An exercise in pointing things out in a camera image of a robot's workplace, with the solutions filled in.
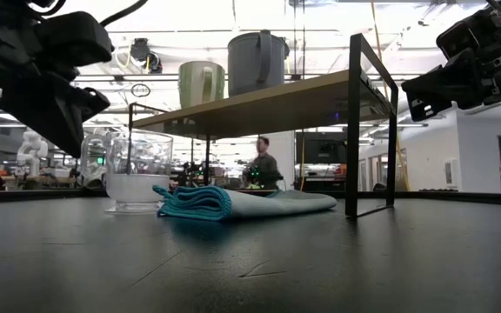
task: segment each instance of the green mug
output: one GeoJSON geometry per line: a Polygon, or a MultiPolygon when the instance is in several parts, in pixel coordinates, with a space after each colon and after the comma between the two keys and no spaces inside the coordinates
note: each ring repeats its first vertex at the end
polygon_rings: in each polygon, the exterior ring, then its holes
{"type": "Polygon", "coordinates": [[[224,98],[225,70],[213,62],[193,61],[179,67],[181,108],[224,98]]]}

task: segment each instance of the white column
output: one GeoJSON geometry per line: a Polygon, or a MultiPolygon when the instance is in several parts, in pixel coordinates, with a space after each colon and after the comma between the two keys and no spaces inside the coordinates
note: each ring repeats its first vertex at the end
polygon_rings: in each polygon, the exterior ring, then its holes
{"type": "Polygon", "coordinates": [[[284,177],[284,181],[277,182],[279,189],[293,189],[295,181],[295,132],[282,131],[278,133],[261,134],[260,136],[270,139],[268,153],[277,161],[277,170],[284,177]]]}

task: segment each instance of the computer screen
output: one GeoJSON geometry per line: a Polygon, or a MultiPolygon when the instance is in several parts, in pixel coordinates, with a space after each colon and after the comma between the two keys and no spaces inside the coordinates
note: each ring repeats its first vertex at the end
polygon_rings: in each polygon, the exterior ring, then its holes
{"type": "Polygon", "coordinates": [[[345,142],[347,135],[345,133],[298,132],[296,134],[297,163],[301,163],[303,156],[303,140],[305,164],[347,163],[347,144],[345,142]]]}

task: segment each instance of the blue towel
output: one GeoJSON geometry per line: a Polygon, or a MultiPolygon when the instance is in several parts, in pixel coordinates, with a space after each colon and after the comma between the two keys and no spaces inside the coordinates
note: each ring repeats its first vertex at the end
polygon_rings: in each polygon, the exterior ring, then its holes
{"type": "Polygon", "coordinates": [[[159,216],[178,216],[207,221],[299,214],[327,210],[337,204],[336,199],[331,196],[307,194],[296,190],[278,191],[262,197],[215,186],[179,187],[173,195],[157,185],[152,186],[152,189],[164,196],[164,205],[158,211],[159,216]]]}

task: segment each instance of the black shirt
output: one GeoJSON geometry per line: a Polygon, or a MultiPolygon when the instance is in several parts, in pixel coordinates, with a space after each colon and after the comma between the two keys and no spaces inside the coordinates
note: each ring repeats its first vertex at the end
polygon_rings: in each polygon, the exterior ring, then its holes
{"type": "Polygon", "coordinates": [[[264,185],[265,189],[275,189],[277,187],[277,179],[280,176],[277,171],[276,159],[268,153],[264,153],[252,161],[251,167],[254,166],[258,167],[260,171],[260,184],[264,185]]]}

